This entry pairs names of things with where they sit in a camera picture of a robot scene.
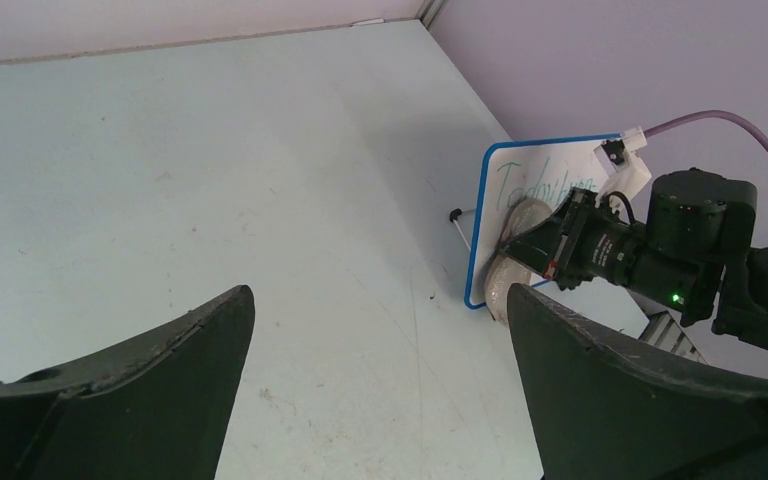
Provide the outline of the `blue framed small whiteboard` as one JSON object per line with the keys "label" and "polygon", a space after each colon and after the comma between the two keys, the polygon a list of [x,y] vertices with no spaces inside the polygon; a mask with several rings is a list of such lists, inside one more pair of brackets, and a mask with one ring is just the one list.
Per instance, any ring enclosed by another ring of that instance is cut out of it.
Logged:
{"label": "blue framed small whiteboard", "polygon": [[463,301],[467,308],[485,306],[486,271],[512,209],[525,198],[558,207],[574,188],[599,190],[610,176],[595,154],[618,133],[500,142],[483,156],[475,207],[449,213],[469,251]]}

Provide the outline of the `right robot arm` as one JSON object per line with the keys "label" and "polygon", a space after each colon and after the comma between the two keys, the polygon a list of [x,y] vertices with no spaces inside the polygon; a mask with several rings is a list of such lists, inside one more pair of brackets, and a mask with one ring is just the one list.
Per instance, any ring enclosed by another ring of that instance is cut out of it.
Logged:
{"label": "right robot arm", "polygon": [[628,197],[575,188],[555,210],[500,243],[500,253],[563,290],[601,278],[708,320],[768,351],[768,247],[755,248],[757,190],[698,169],[658,177],[645,221]]}

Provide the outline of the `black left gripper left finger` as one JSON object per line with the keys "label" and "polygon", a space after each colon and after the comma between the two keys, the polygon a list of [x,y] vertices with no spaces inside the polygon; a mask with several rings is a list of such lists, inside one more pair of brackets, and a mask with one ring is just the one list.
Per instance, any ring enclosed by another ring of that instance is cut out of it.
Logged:
{"label": "black left gripper left finger", "polygon": [[255,325],[236,286],[93,354],[0,382],[0,479],[211,479]]}

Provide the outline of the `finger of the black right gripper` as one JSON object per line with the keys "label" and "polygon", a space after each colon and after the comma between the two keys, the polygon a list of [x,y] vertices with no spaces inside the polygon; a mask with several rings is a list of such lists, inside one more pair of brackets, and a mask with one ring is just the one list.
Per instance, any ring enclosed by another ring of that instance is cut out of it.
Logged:
{"label": "finger of the black right gripper", "polygon": [[544,279],[571,279],[573,248],[572,200],[558,207],[525,198],[508,216],[500,239],[500,252]]}

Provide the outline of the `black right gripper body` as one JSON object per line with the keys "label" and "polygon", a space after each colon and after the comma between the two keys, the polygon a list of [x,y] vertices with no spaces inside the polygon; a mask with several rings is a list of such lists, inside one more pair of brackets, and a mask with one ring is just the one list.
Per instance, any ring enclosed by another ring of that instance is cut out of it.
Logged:
{"label": "black right gripper body", "polygon": [[562,239],[553,280],[562,290],[574,290],[595,278],[628,287],[635,262],[644,244],[645,226],[636,220],[627,196],[614,191],[628,220],[609,203],[602,204],[591,190],[575,187],[557,214],[562,218]]}

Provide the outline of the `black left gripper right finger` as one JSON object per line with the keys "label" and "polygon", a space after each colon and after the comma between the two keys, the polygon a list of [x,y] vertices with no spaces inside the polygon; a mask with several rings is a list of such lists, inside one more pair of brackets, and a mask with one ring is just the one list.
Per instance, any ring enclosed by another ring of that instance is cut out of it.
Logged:
{"label": "black left gripper right finger", "polygon": [[768,479],[768,379],[708,366],[523,285],[511,340],[548,479]]}

